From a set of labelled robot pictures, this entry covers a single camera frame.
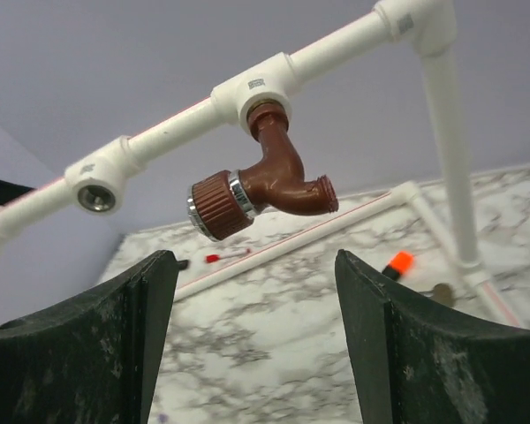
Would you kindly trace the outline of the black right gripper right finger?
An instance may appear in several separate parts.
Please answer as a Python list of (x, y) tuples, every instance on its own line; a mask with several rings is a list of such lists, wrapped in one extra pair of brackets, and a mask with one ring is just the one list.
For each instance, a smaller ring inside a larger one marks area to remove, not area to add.
[(530, 423), (530, 330), (445, 307), (354, 254), (337, 295), (366, 423)]

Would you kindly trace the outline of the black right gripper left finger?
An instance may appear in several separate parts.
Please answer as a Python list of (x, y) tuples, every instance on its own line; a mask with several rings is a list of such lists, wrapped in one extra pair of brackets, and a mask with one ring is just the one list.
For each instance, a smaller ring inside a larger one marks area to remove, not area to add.
[(179, 266), (159, 250), (0, 326), (0, 423), (145, 423)]

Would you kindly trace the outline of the white PVC pipe frame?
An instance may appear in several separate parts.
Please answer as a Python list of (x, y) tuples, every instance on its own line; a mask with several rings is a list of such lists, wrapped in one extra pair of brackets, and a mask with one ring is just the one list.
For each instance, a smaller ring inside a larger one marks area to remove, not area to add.
[(405, 204), (425, 221), (458, 269), (460, 279), (481, 299), (492, 319), (520, 327), (523, 320), (494, 288), (478, 248), (468, 144), (451, 50), (456, 37), (450, 1), (380, 1), (366, 16), (295, 53), (278, 53), (256, 64), (216, 86), (206, 99), (133, 137), (113, 140), (70, 165), (61, 178), (0, 207), (0, 250), (27, 226), (70, 204), (93, 215), (116, 212), (123, 203), (128, 179), (159, 156), (225, 124), (239, 125), (251, 135), (248, 114), (263, 102), (280, 103), (290, 119), (290, 96), (304, 84), (385, 42), (408, 40), (422, 64), (450, 224), (435, 214), (416, 184), (406, 182), (346, 213), (329, 213), (327, 222), (183, 286), (178, 297), (189, 297), (387, 208)]

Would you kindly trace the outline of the brown plastic faucet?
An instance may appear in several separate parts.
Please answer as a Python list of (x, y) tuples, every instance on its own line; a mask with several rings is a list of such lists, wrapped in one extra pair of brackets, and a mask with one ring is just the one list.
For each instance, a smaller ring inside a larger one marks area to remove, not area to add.
[(243, 170), (221, 170), (190, 187), (187, 210), (198, 231), (214, 241), (227, 239), (250, 226), (268, 207), (295, 216), (338, 211), (337, 195), (327, 176), (306, 180), (280, 103), (256, 105), (247, 123), (261, 146), (262, 159)]

